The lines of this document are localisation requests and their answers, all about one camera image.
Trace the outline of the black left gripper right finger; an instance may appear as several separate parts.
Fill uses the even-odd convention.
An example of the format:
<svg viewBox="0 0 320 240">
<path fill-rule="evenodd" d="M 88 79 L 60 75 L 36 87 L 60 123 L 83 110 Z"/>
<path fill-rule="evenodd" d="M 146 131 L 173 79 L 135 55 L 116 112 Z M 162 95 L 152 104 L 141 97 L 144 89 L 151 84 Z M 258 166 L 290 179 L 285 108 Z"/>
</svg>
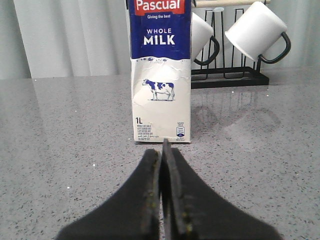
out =
<svg viewBox="0 0 320 240">
<path fill-rule="evenodd" d="M 210 188 L 167 139 L 162 145 L 162 203 L 167 240 L 282 239 L 274 227 Z"/>
</svg>

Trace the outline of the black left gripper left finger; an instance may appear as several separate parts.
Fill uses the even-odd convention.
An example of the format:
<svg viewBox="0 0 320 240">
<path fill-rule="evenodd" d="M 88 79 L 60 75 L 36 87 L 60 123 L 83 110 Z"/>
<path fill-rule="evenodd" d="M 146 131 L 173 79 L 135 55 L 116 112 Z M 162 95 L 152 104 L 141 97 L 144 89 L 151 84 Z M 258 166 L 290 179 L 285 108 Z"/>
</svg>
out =
<svg viewBox="0 0 320 240">
<path fill-rule="evenodd" d="M 161 156 L 147 149 L 126 182 L 101 206 L 64 227 L 58 240 L 159 239 Z"/>
</svg>

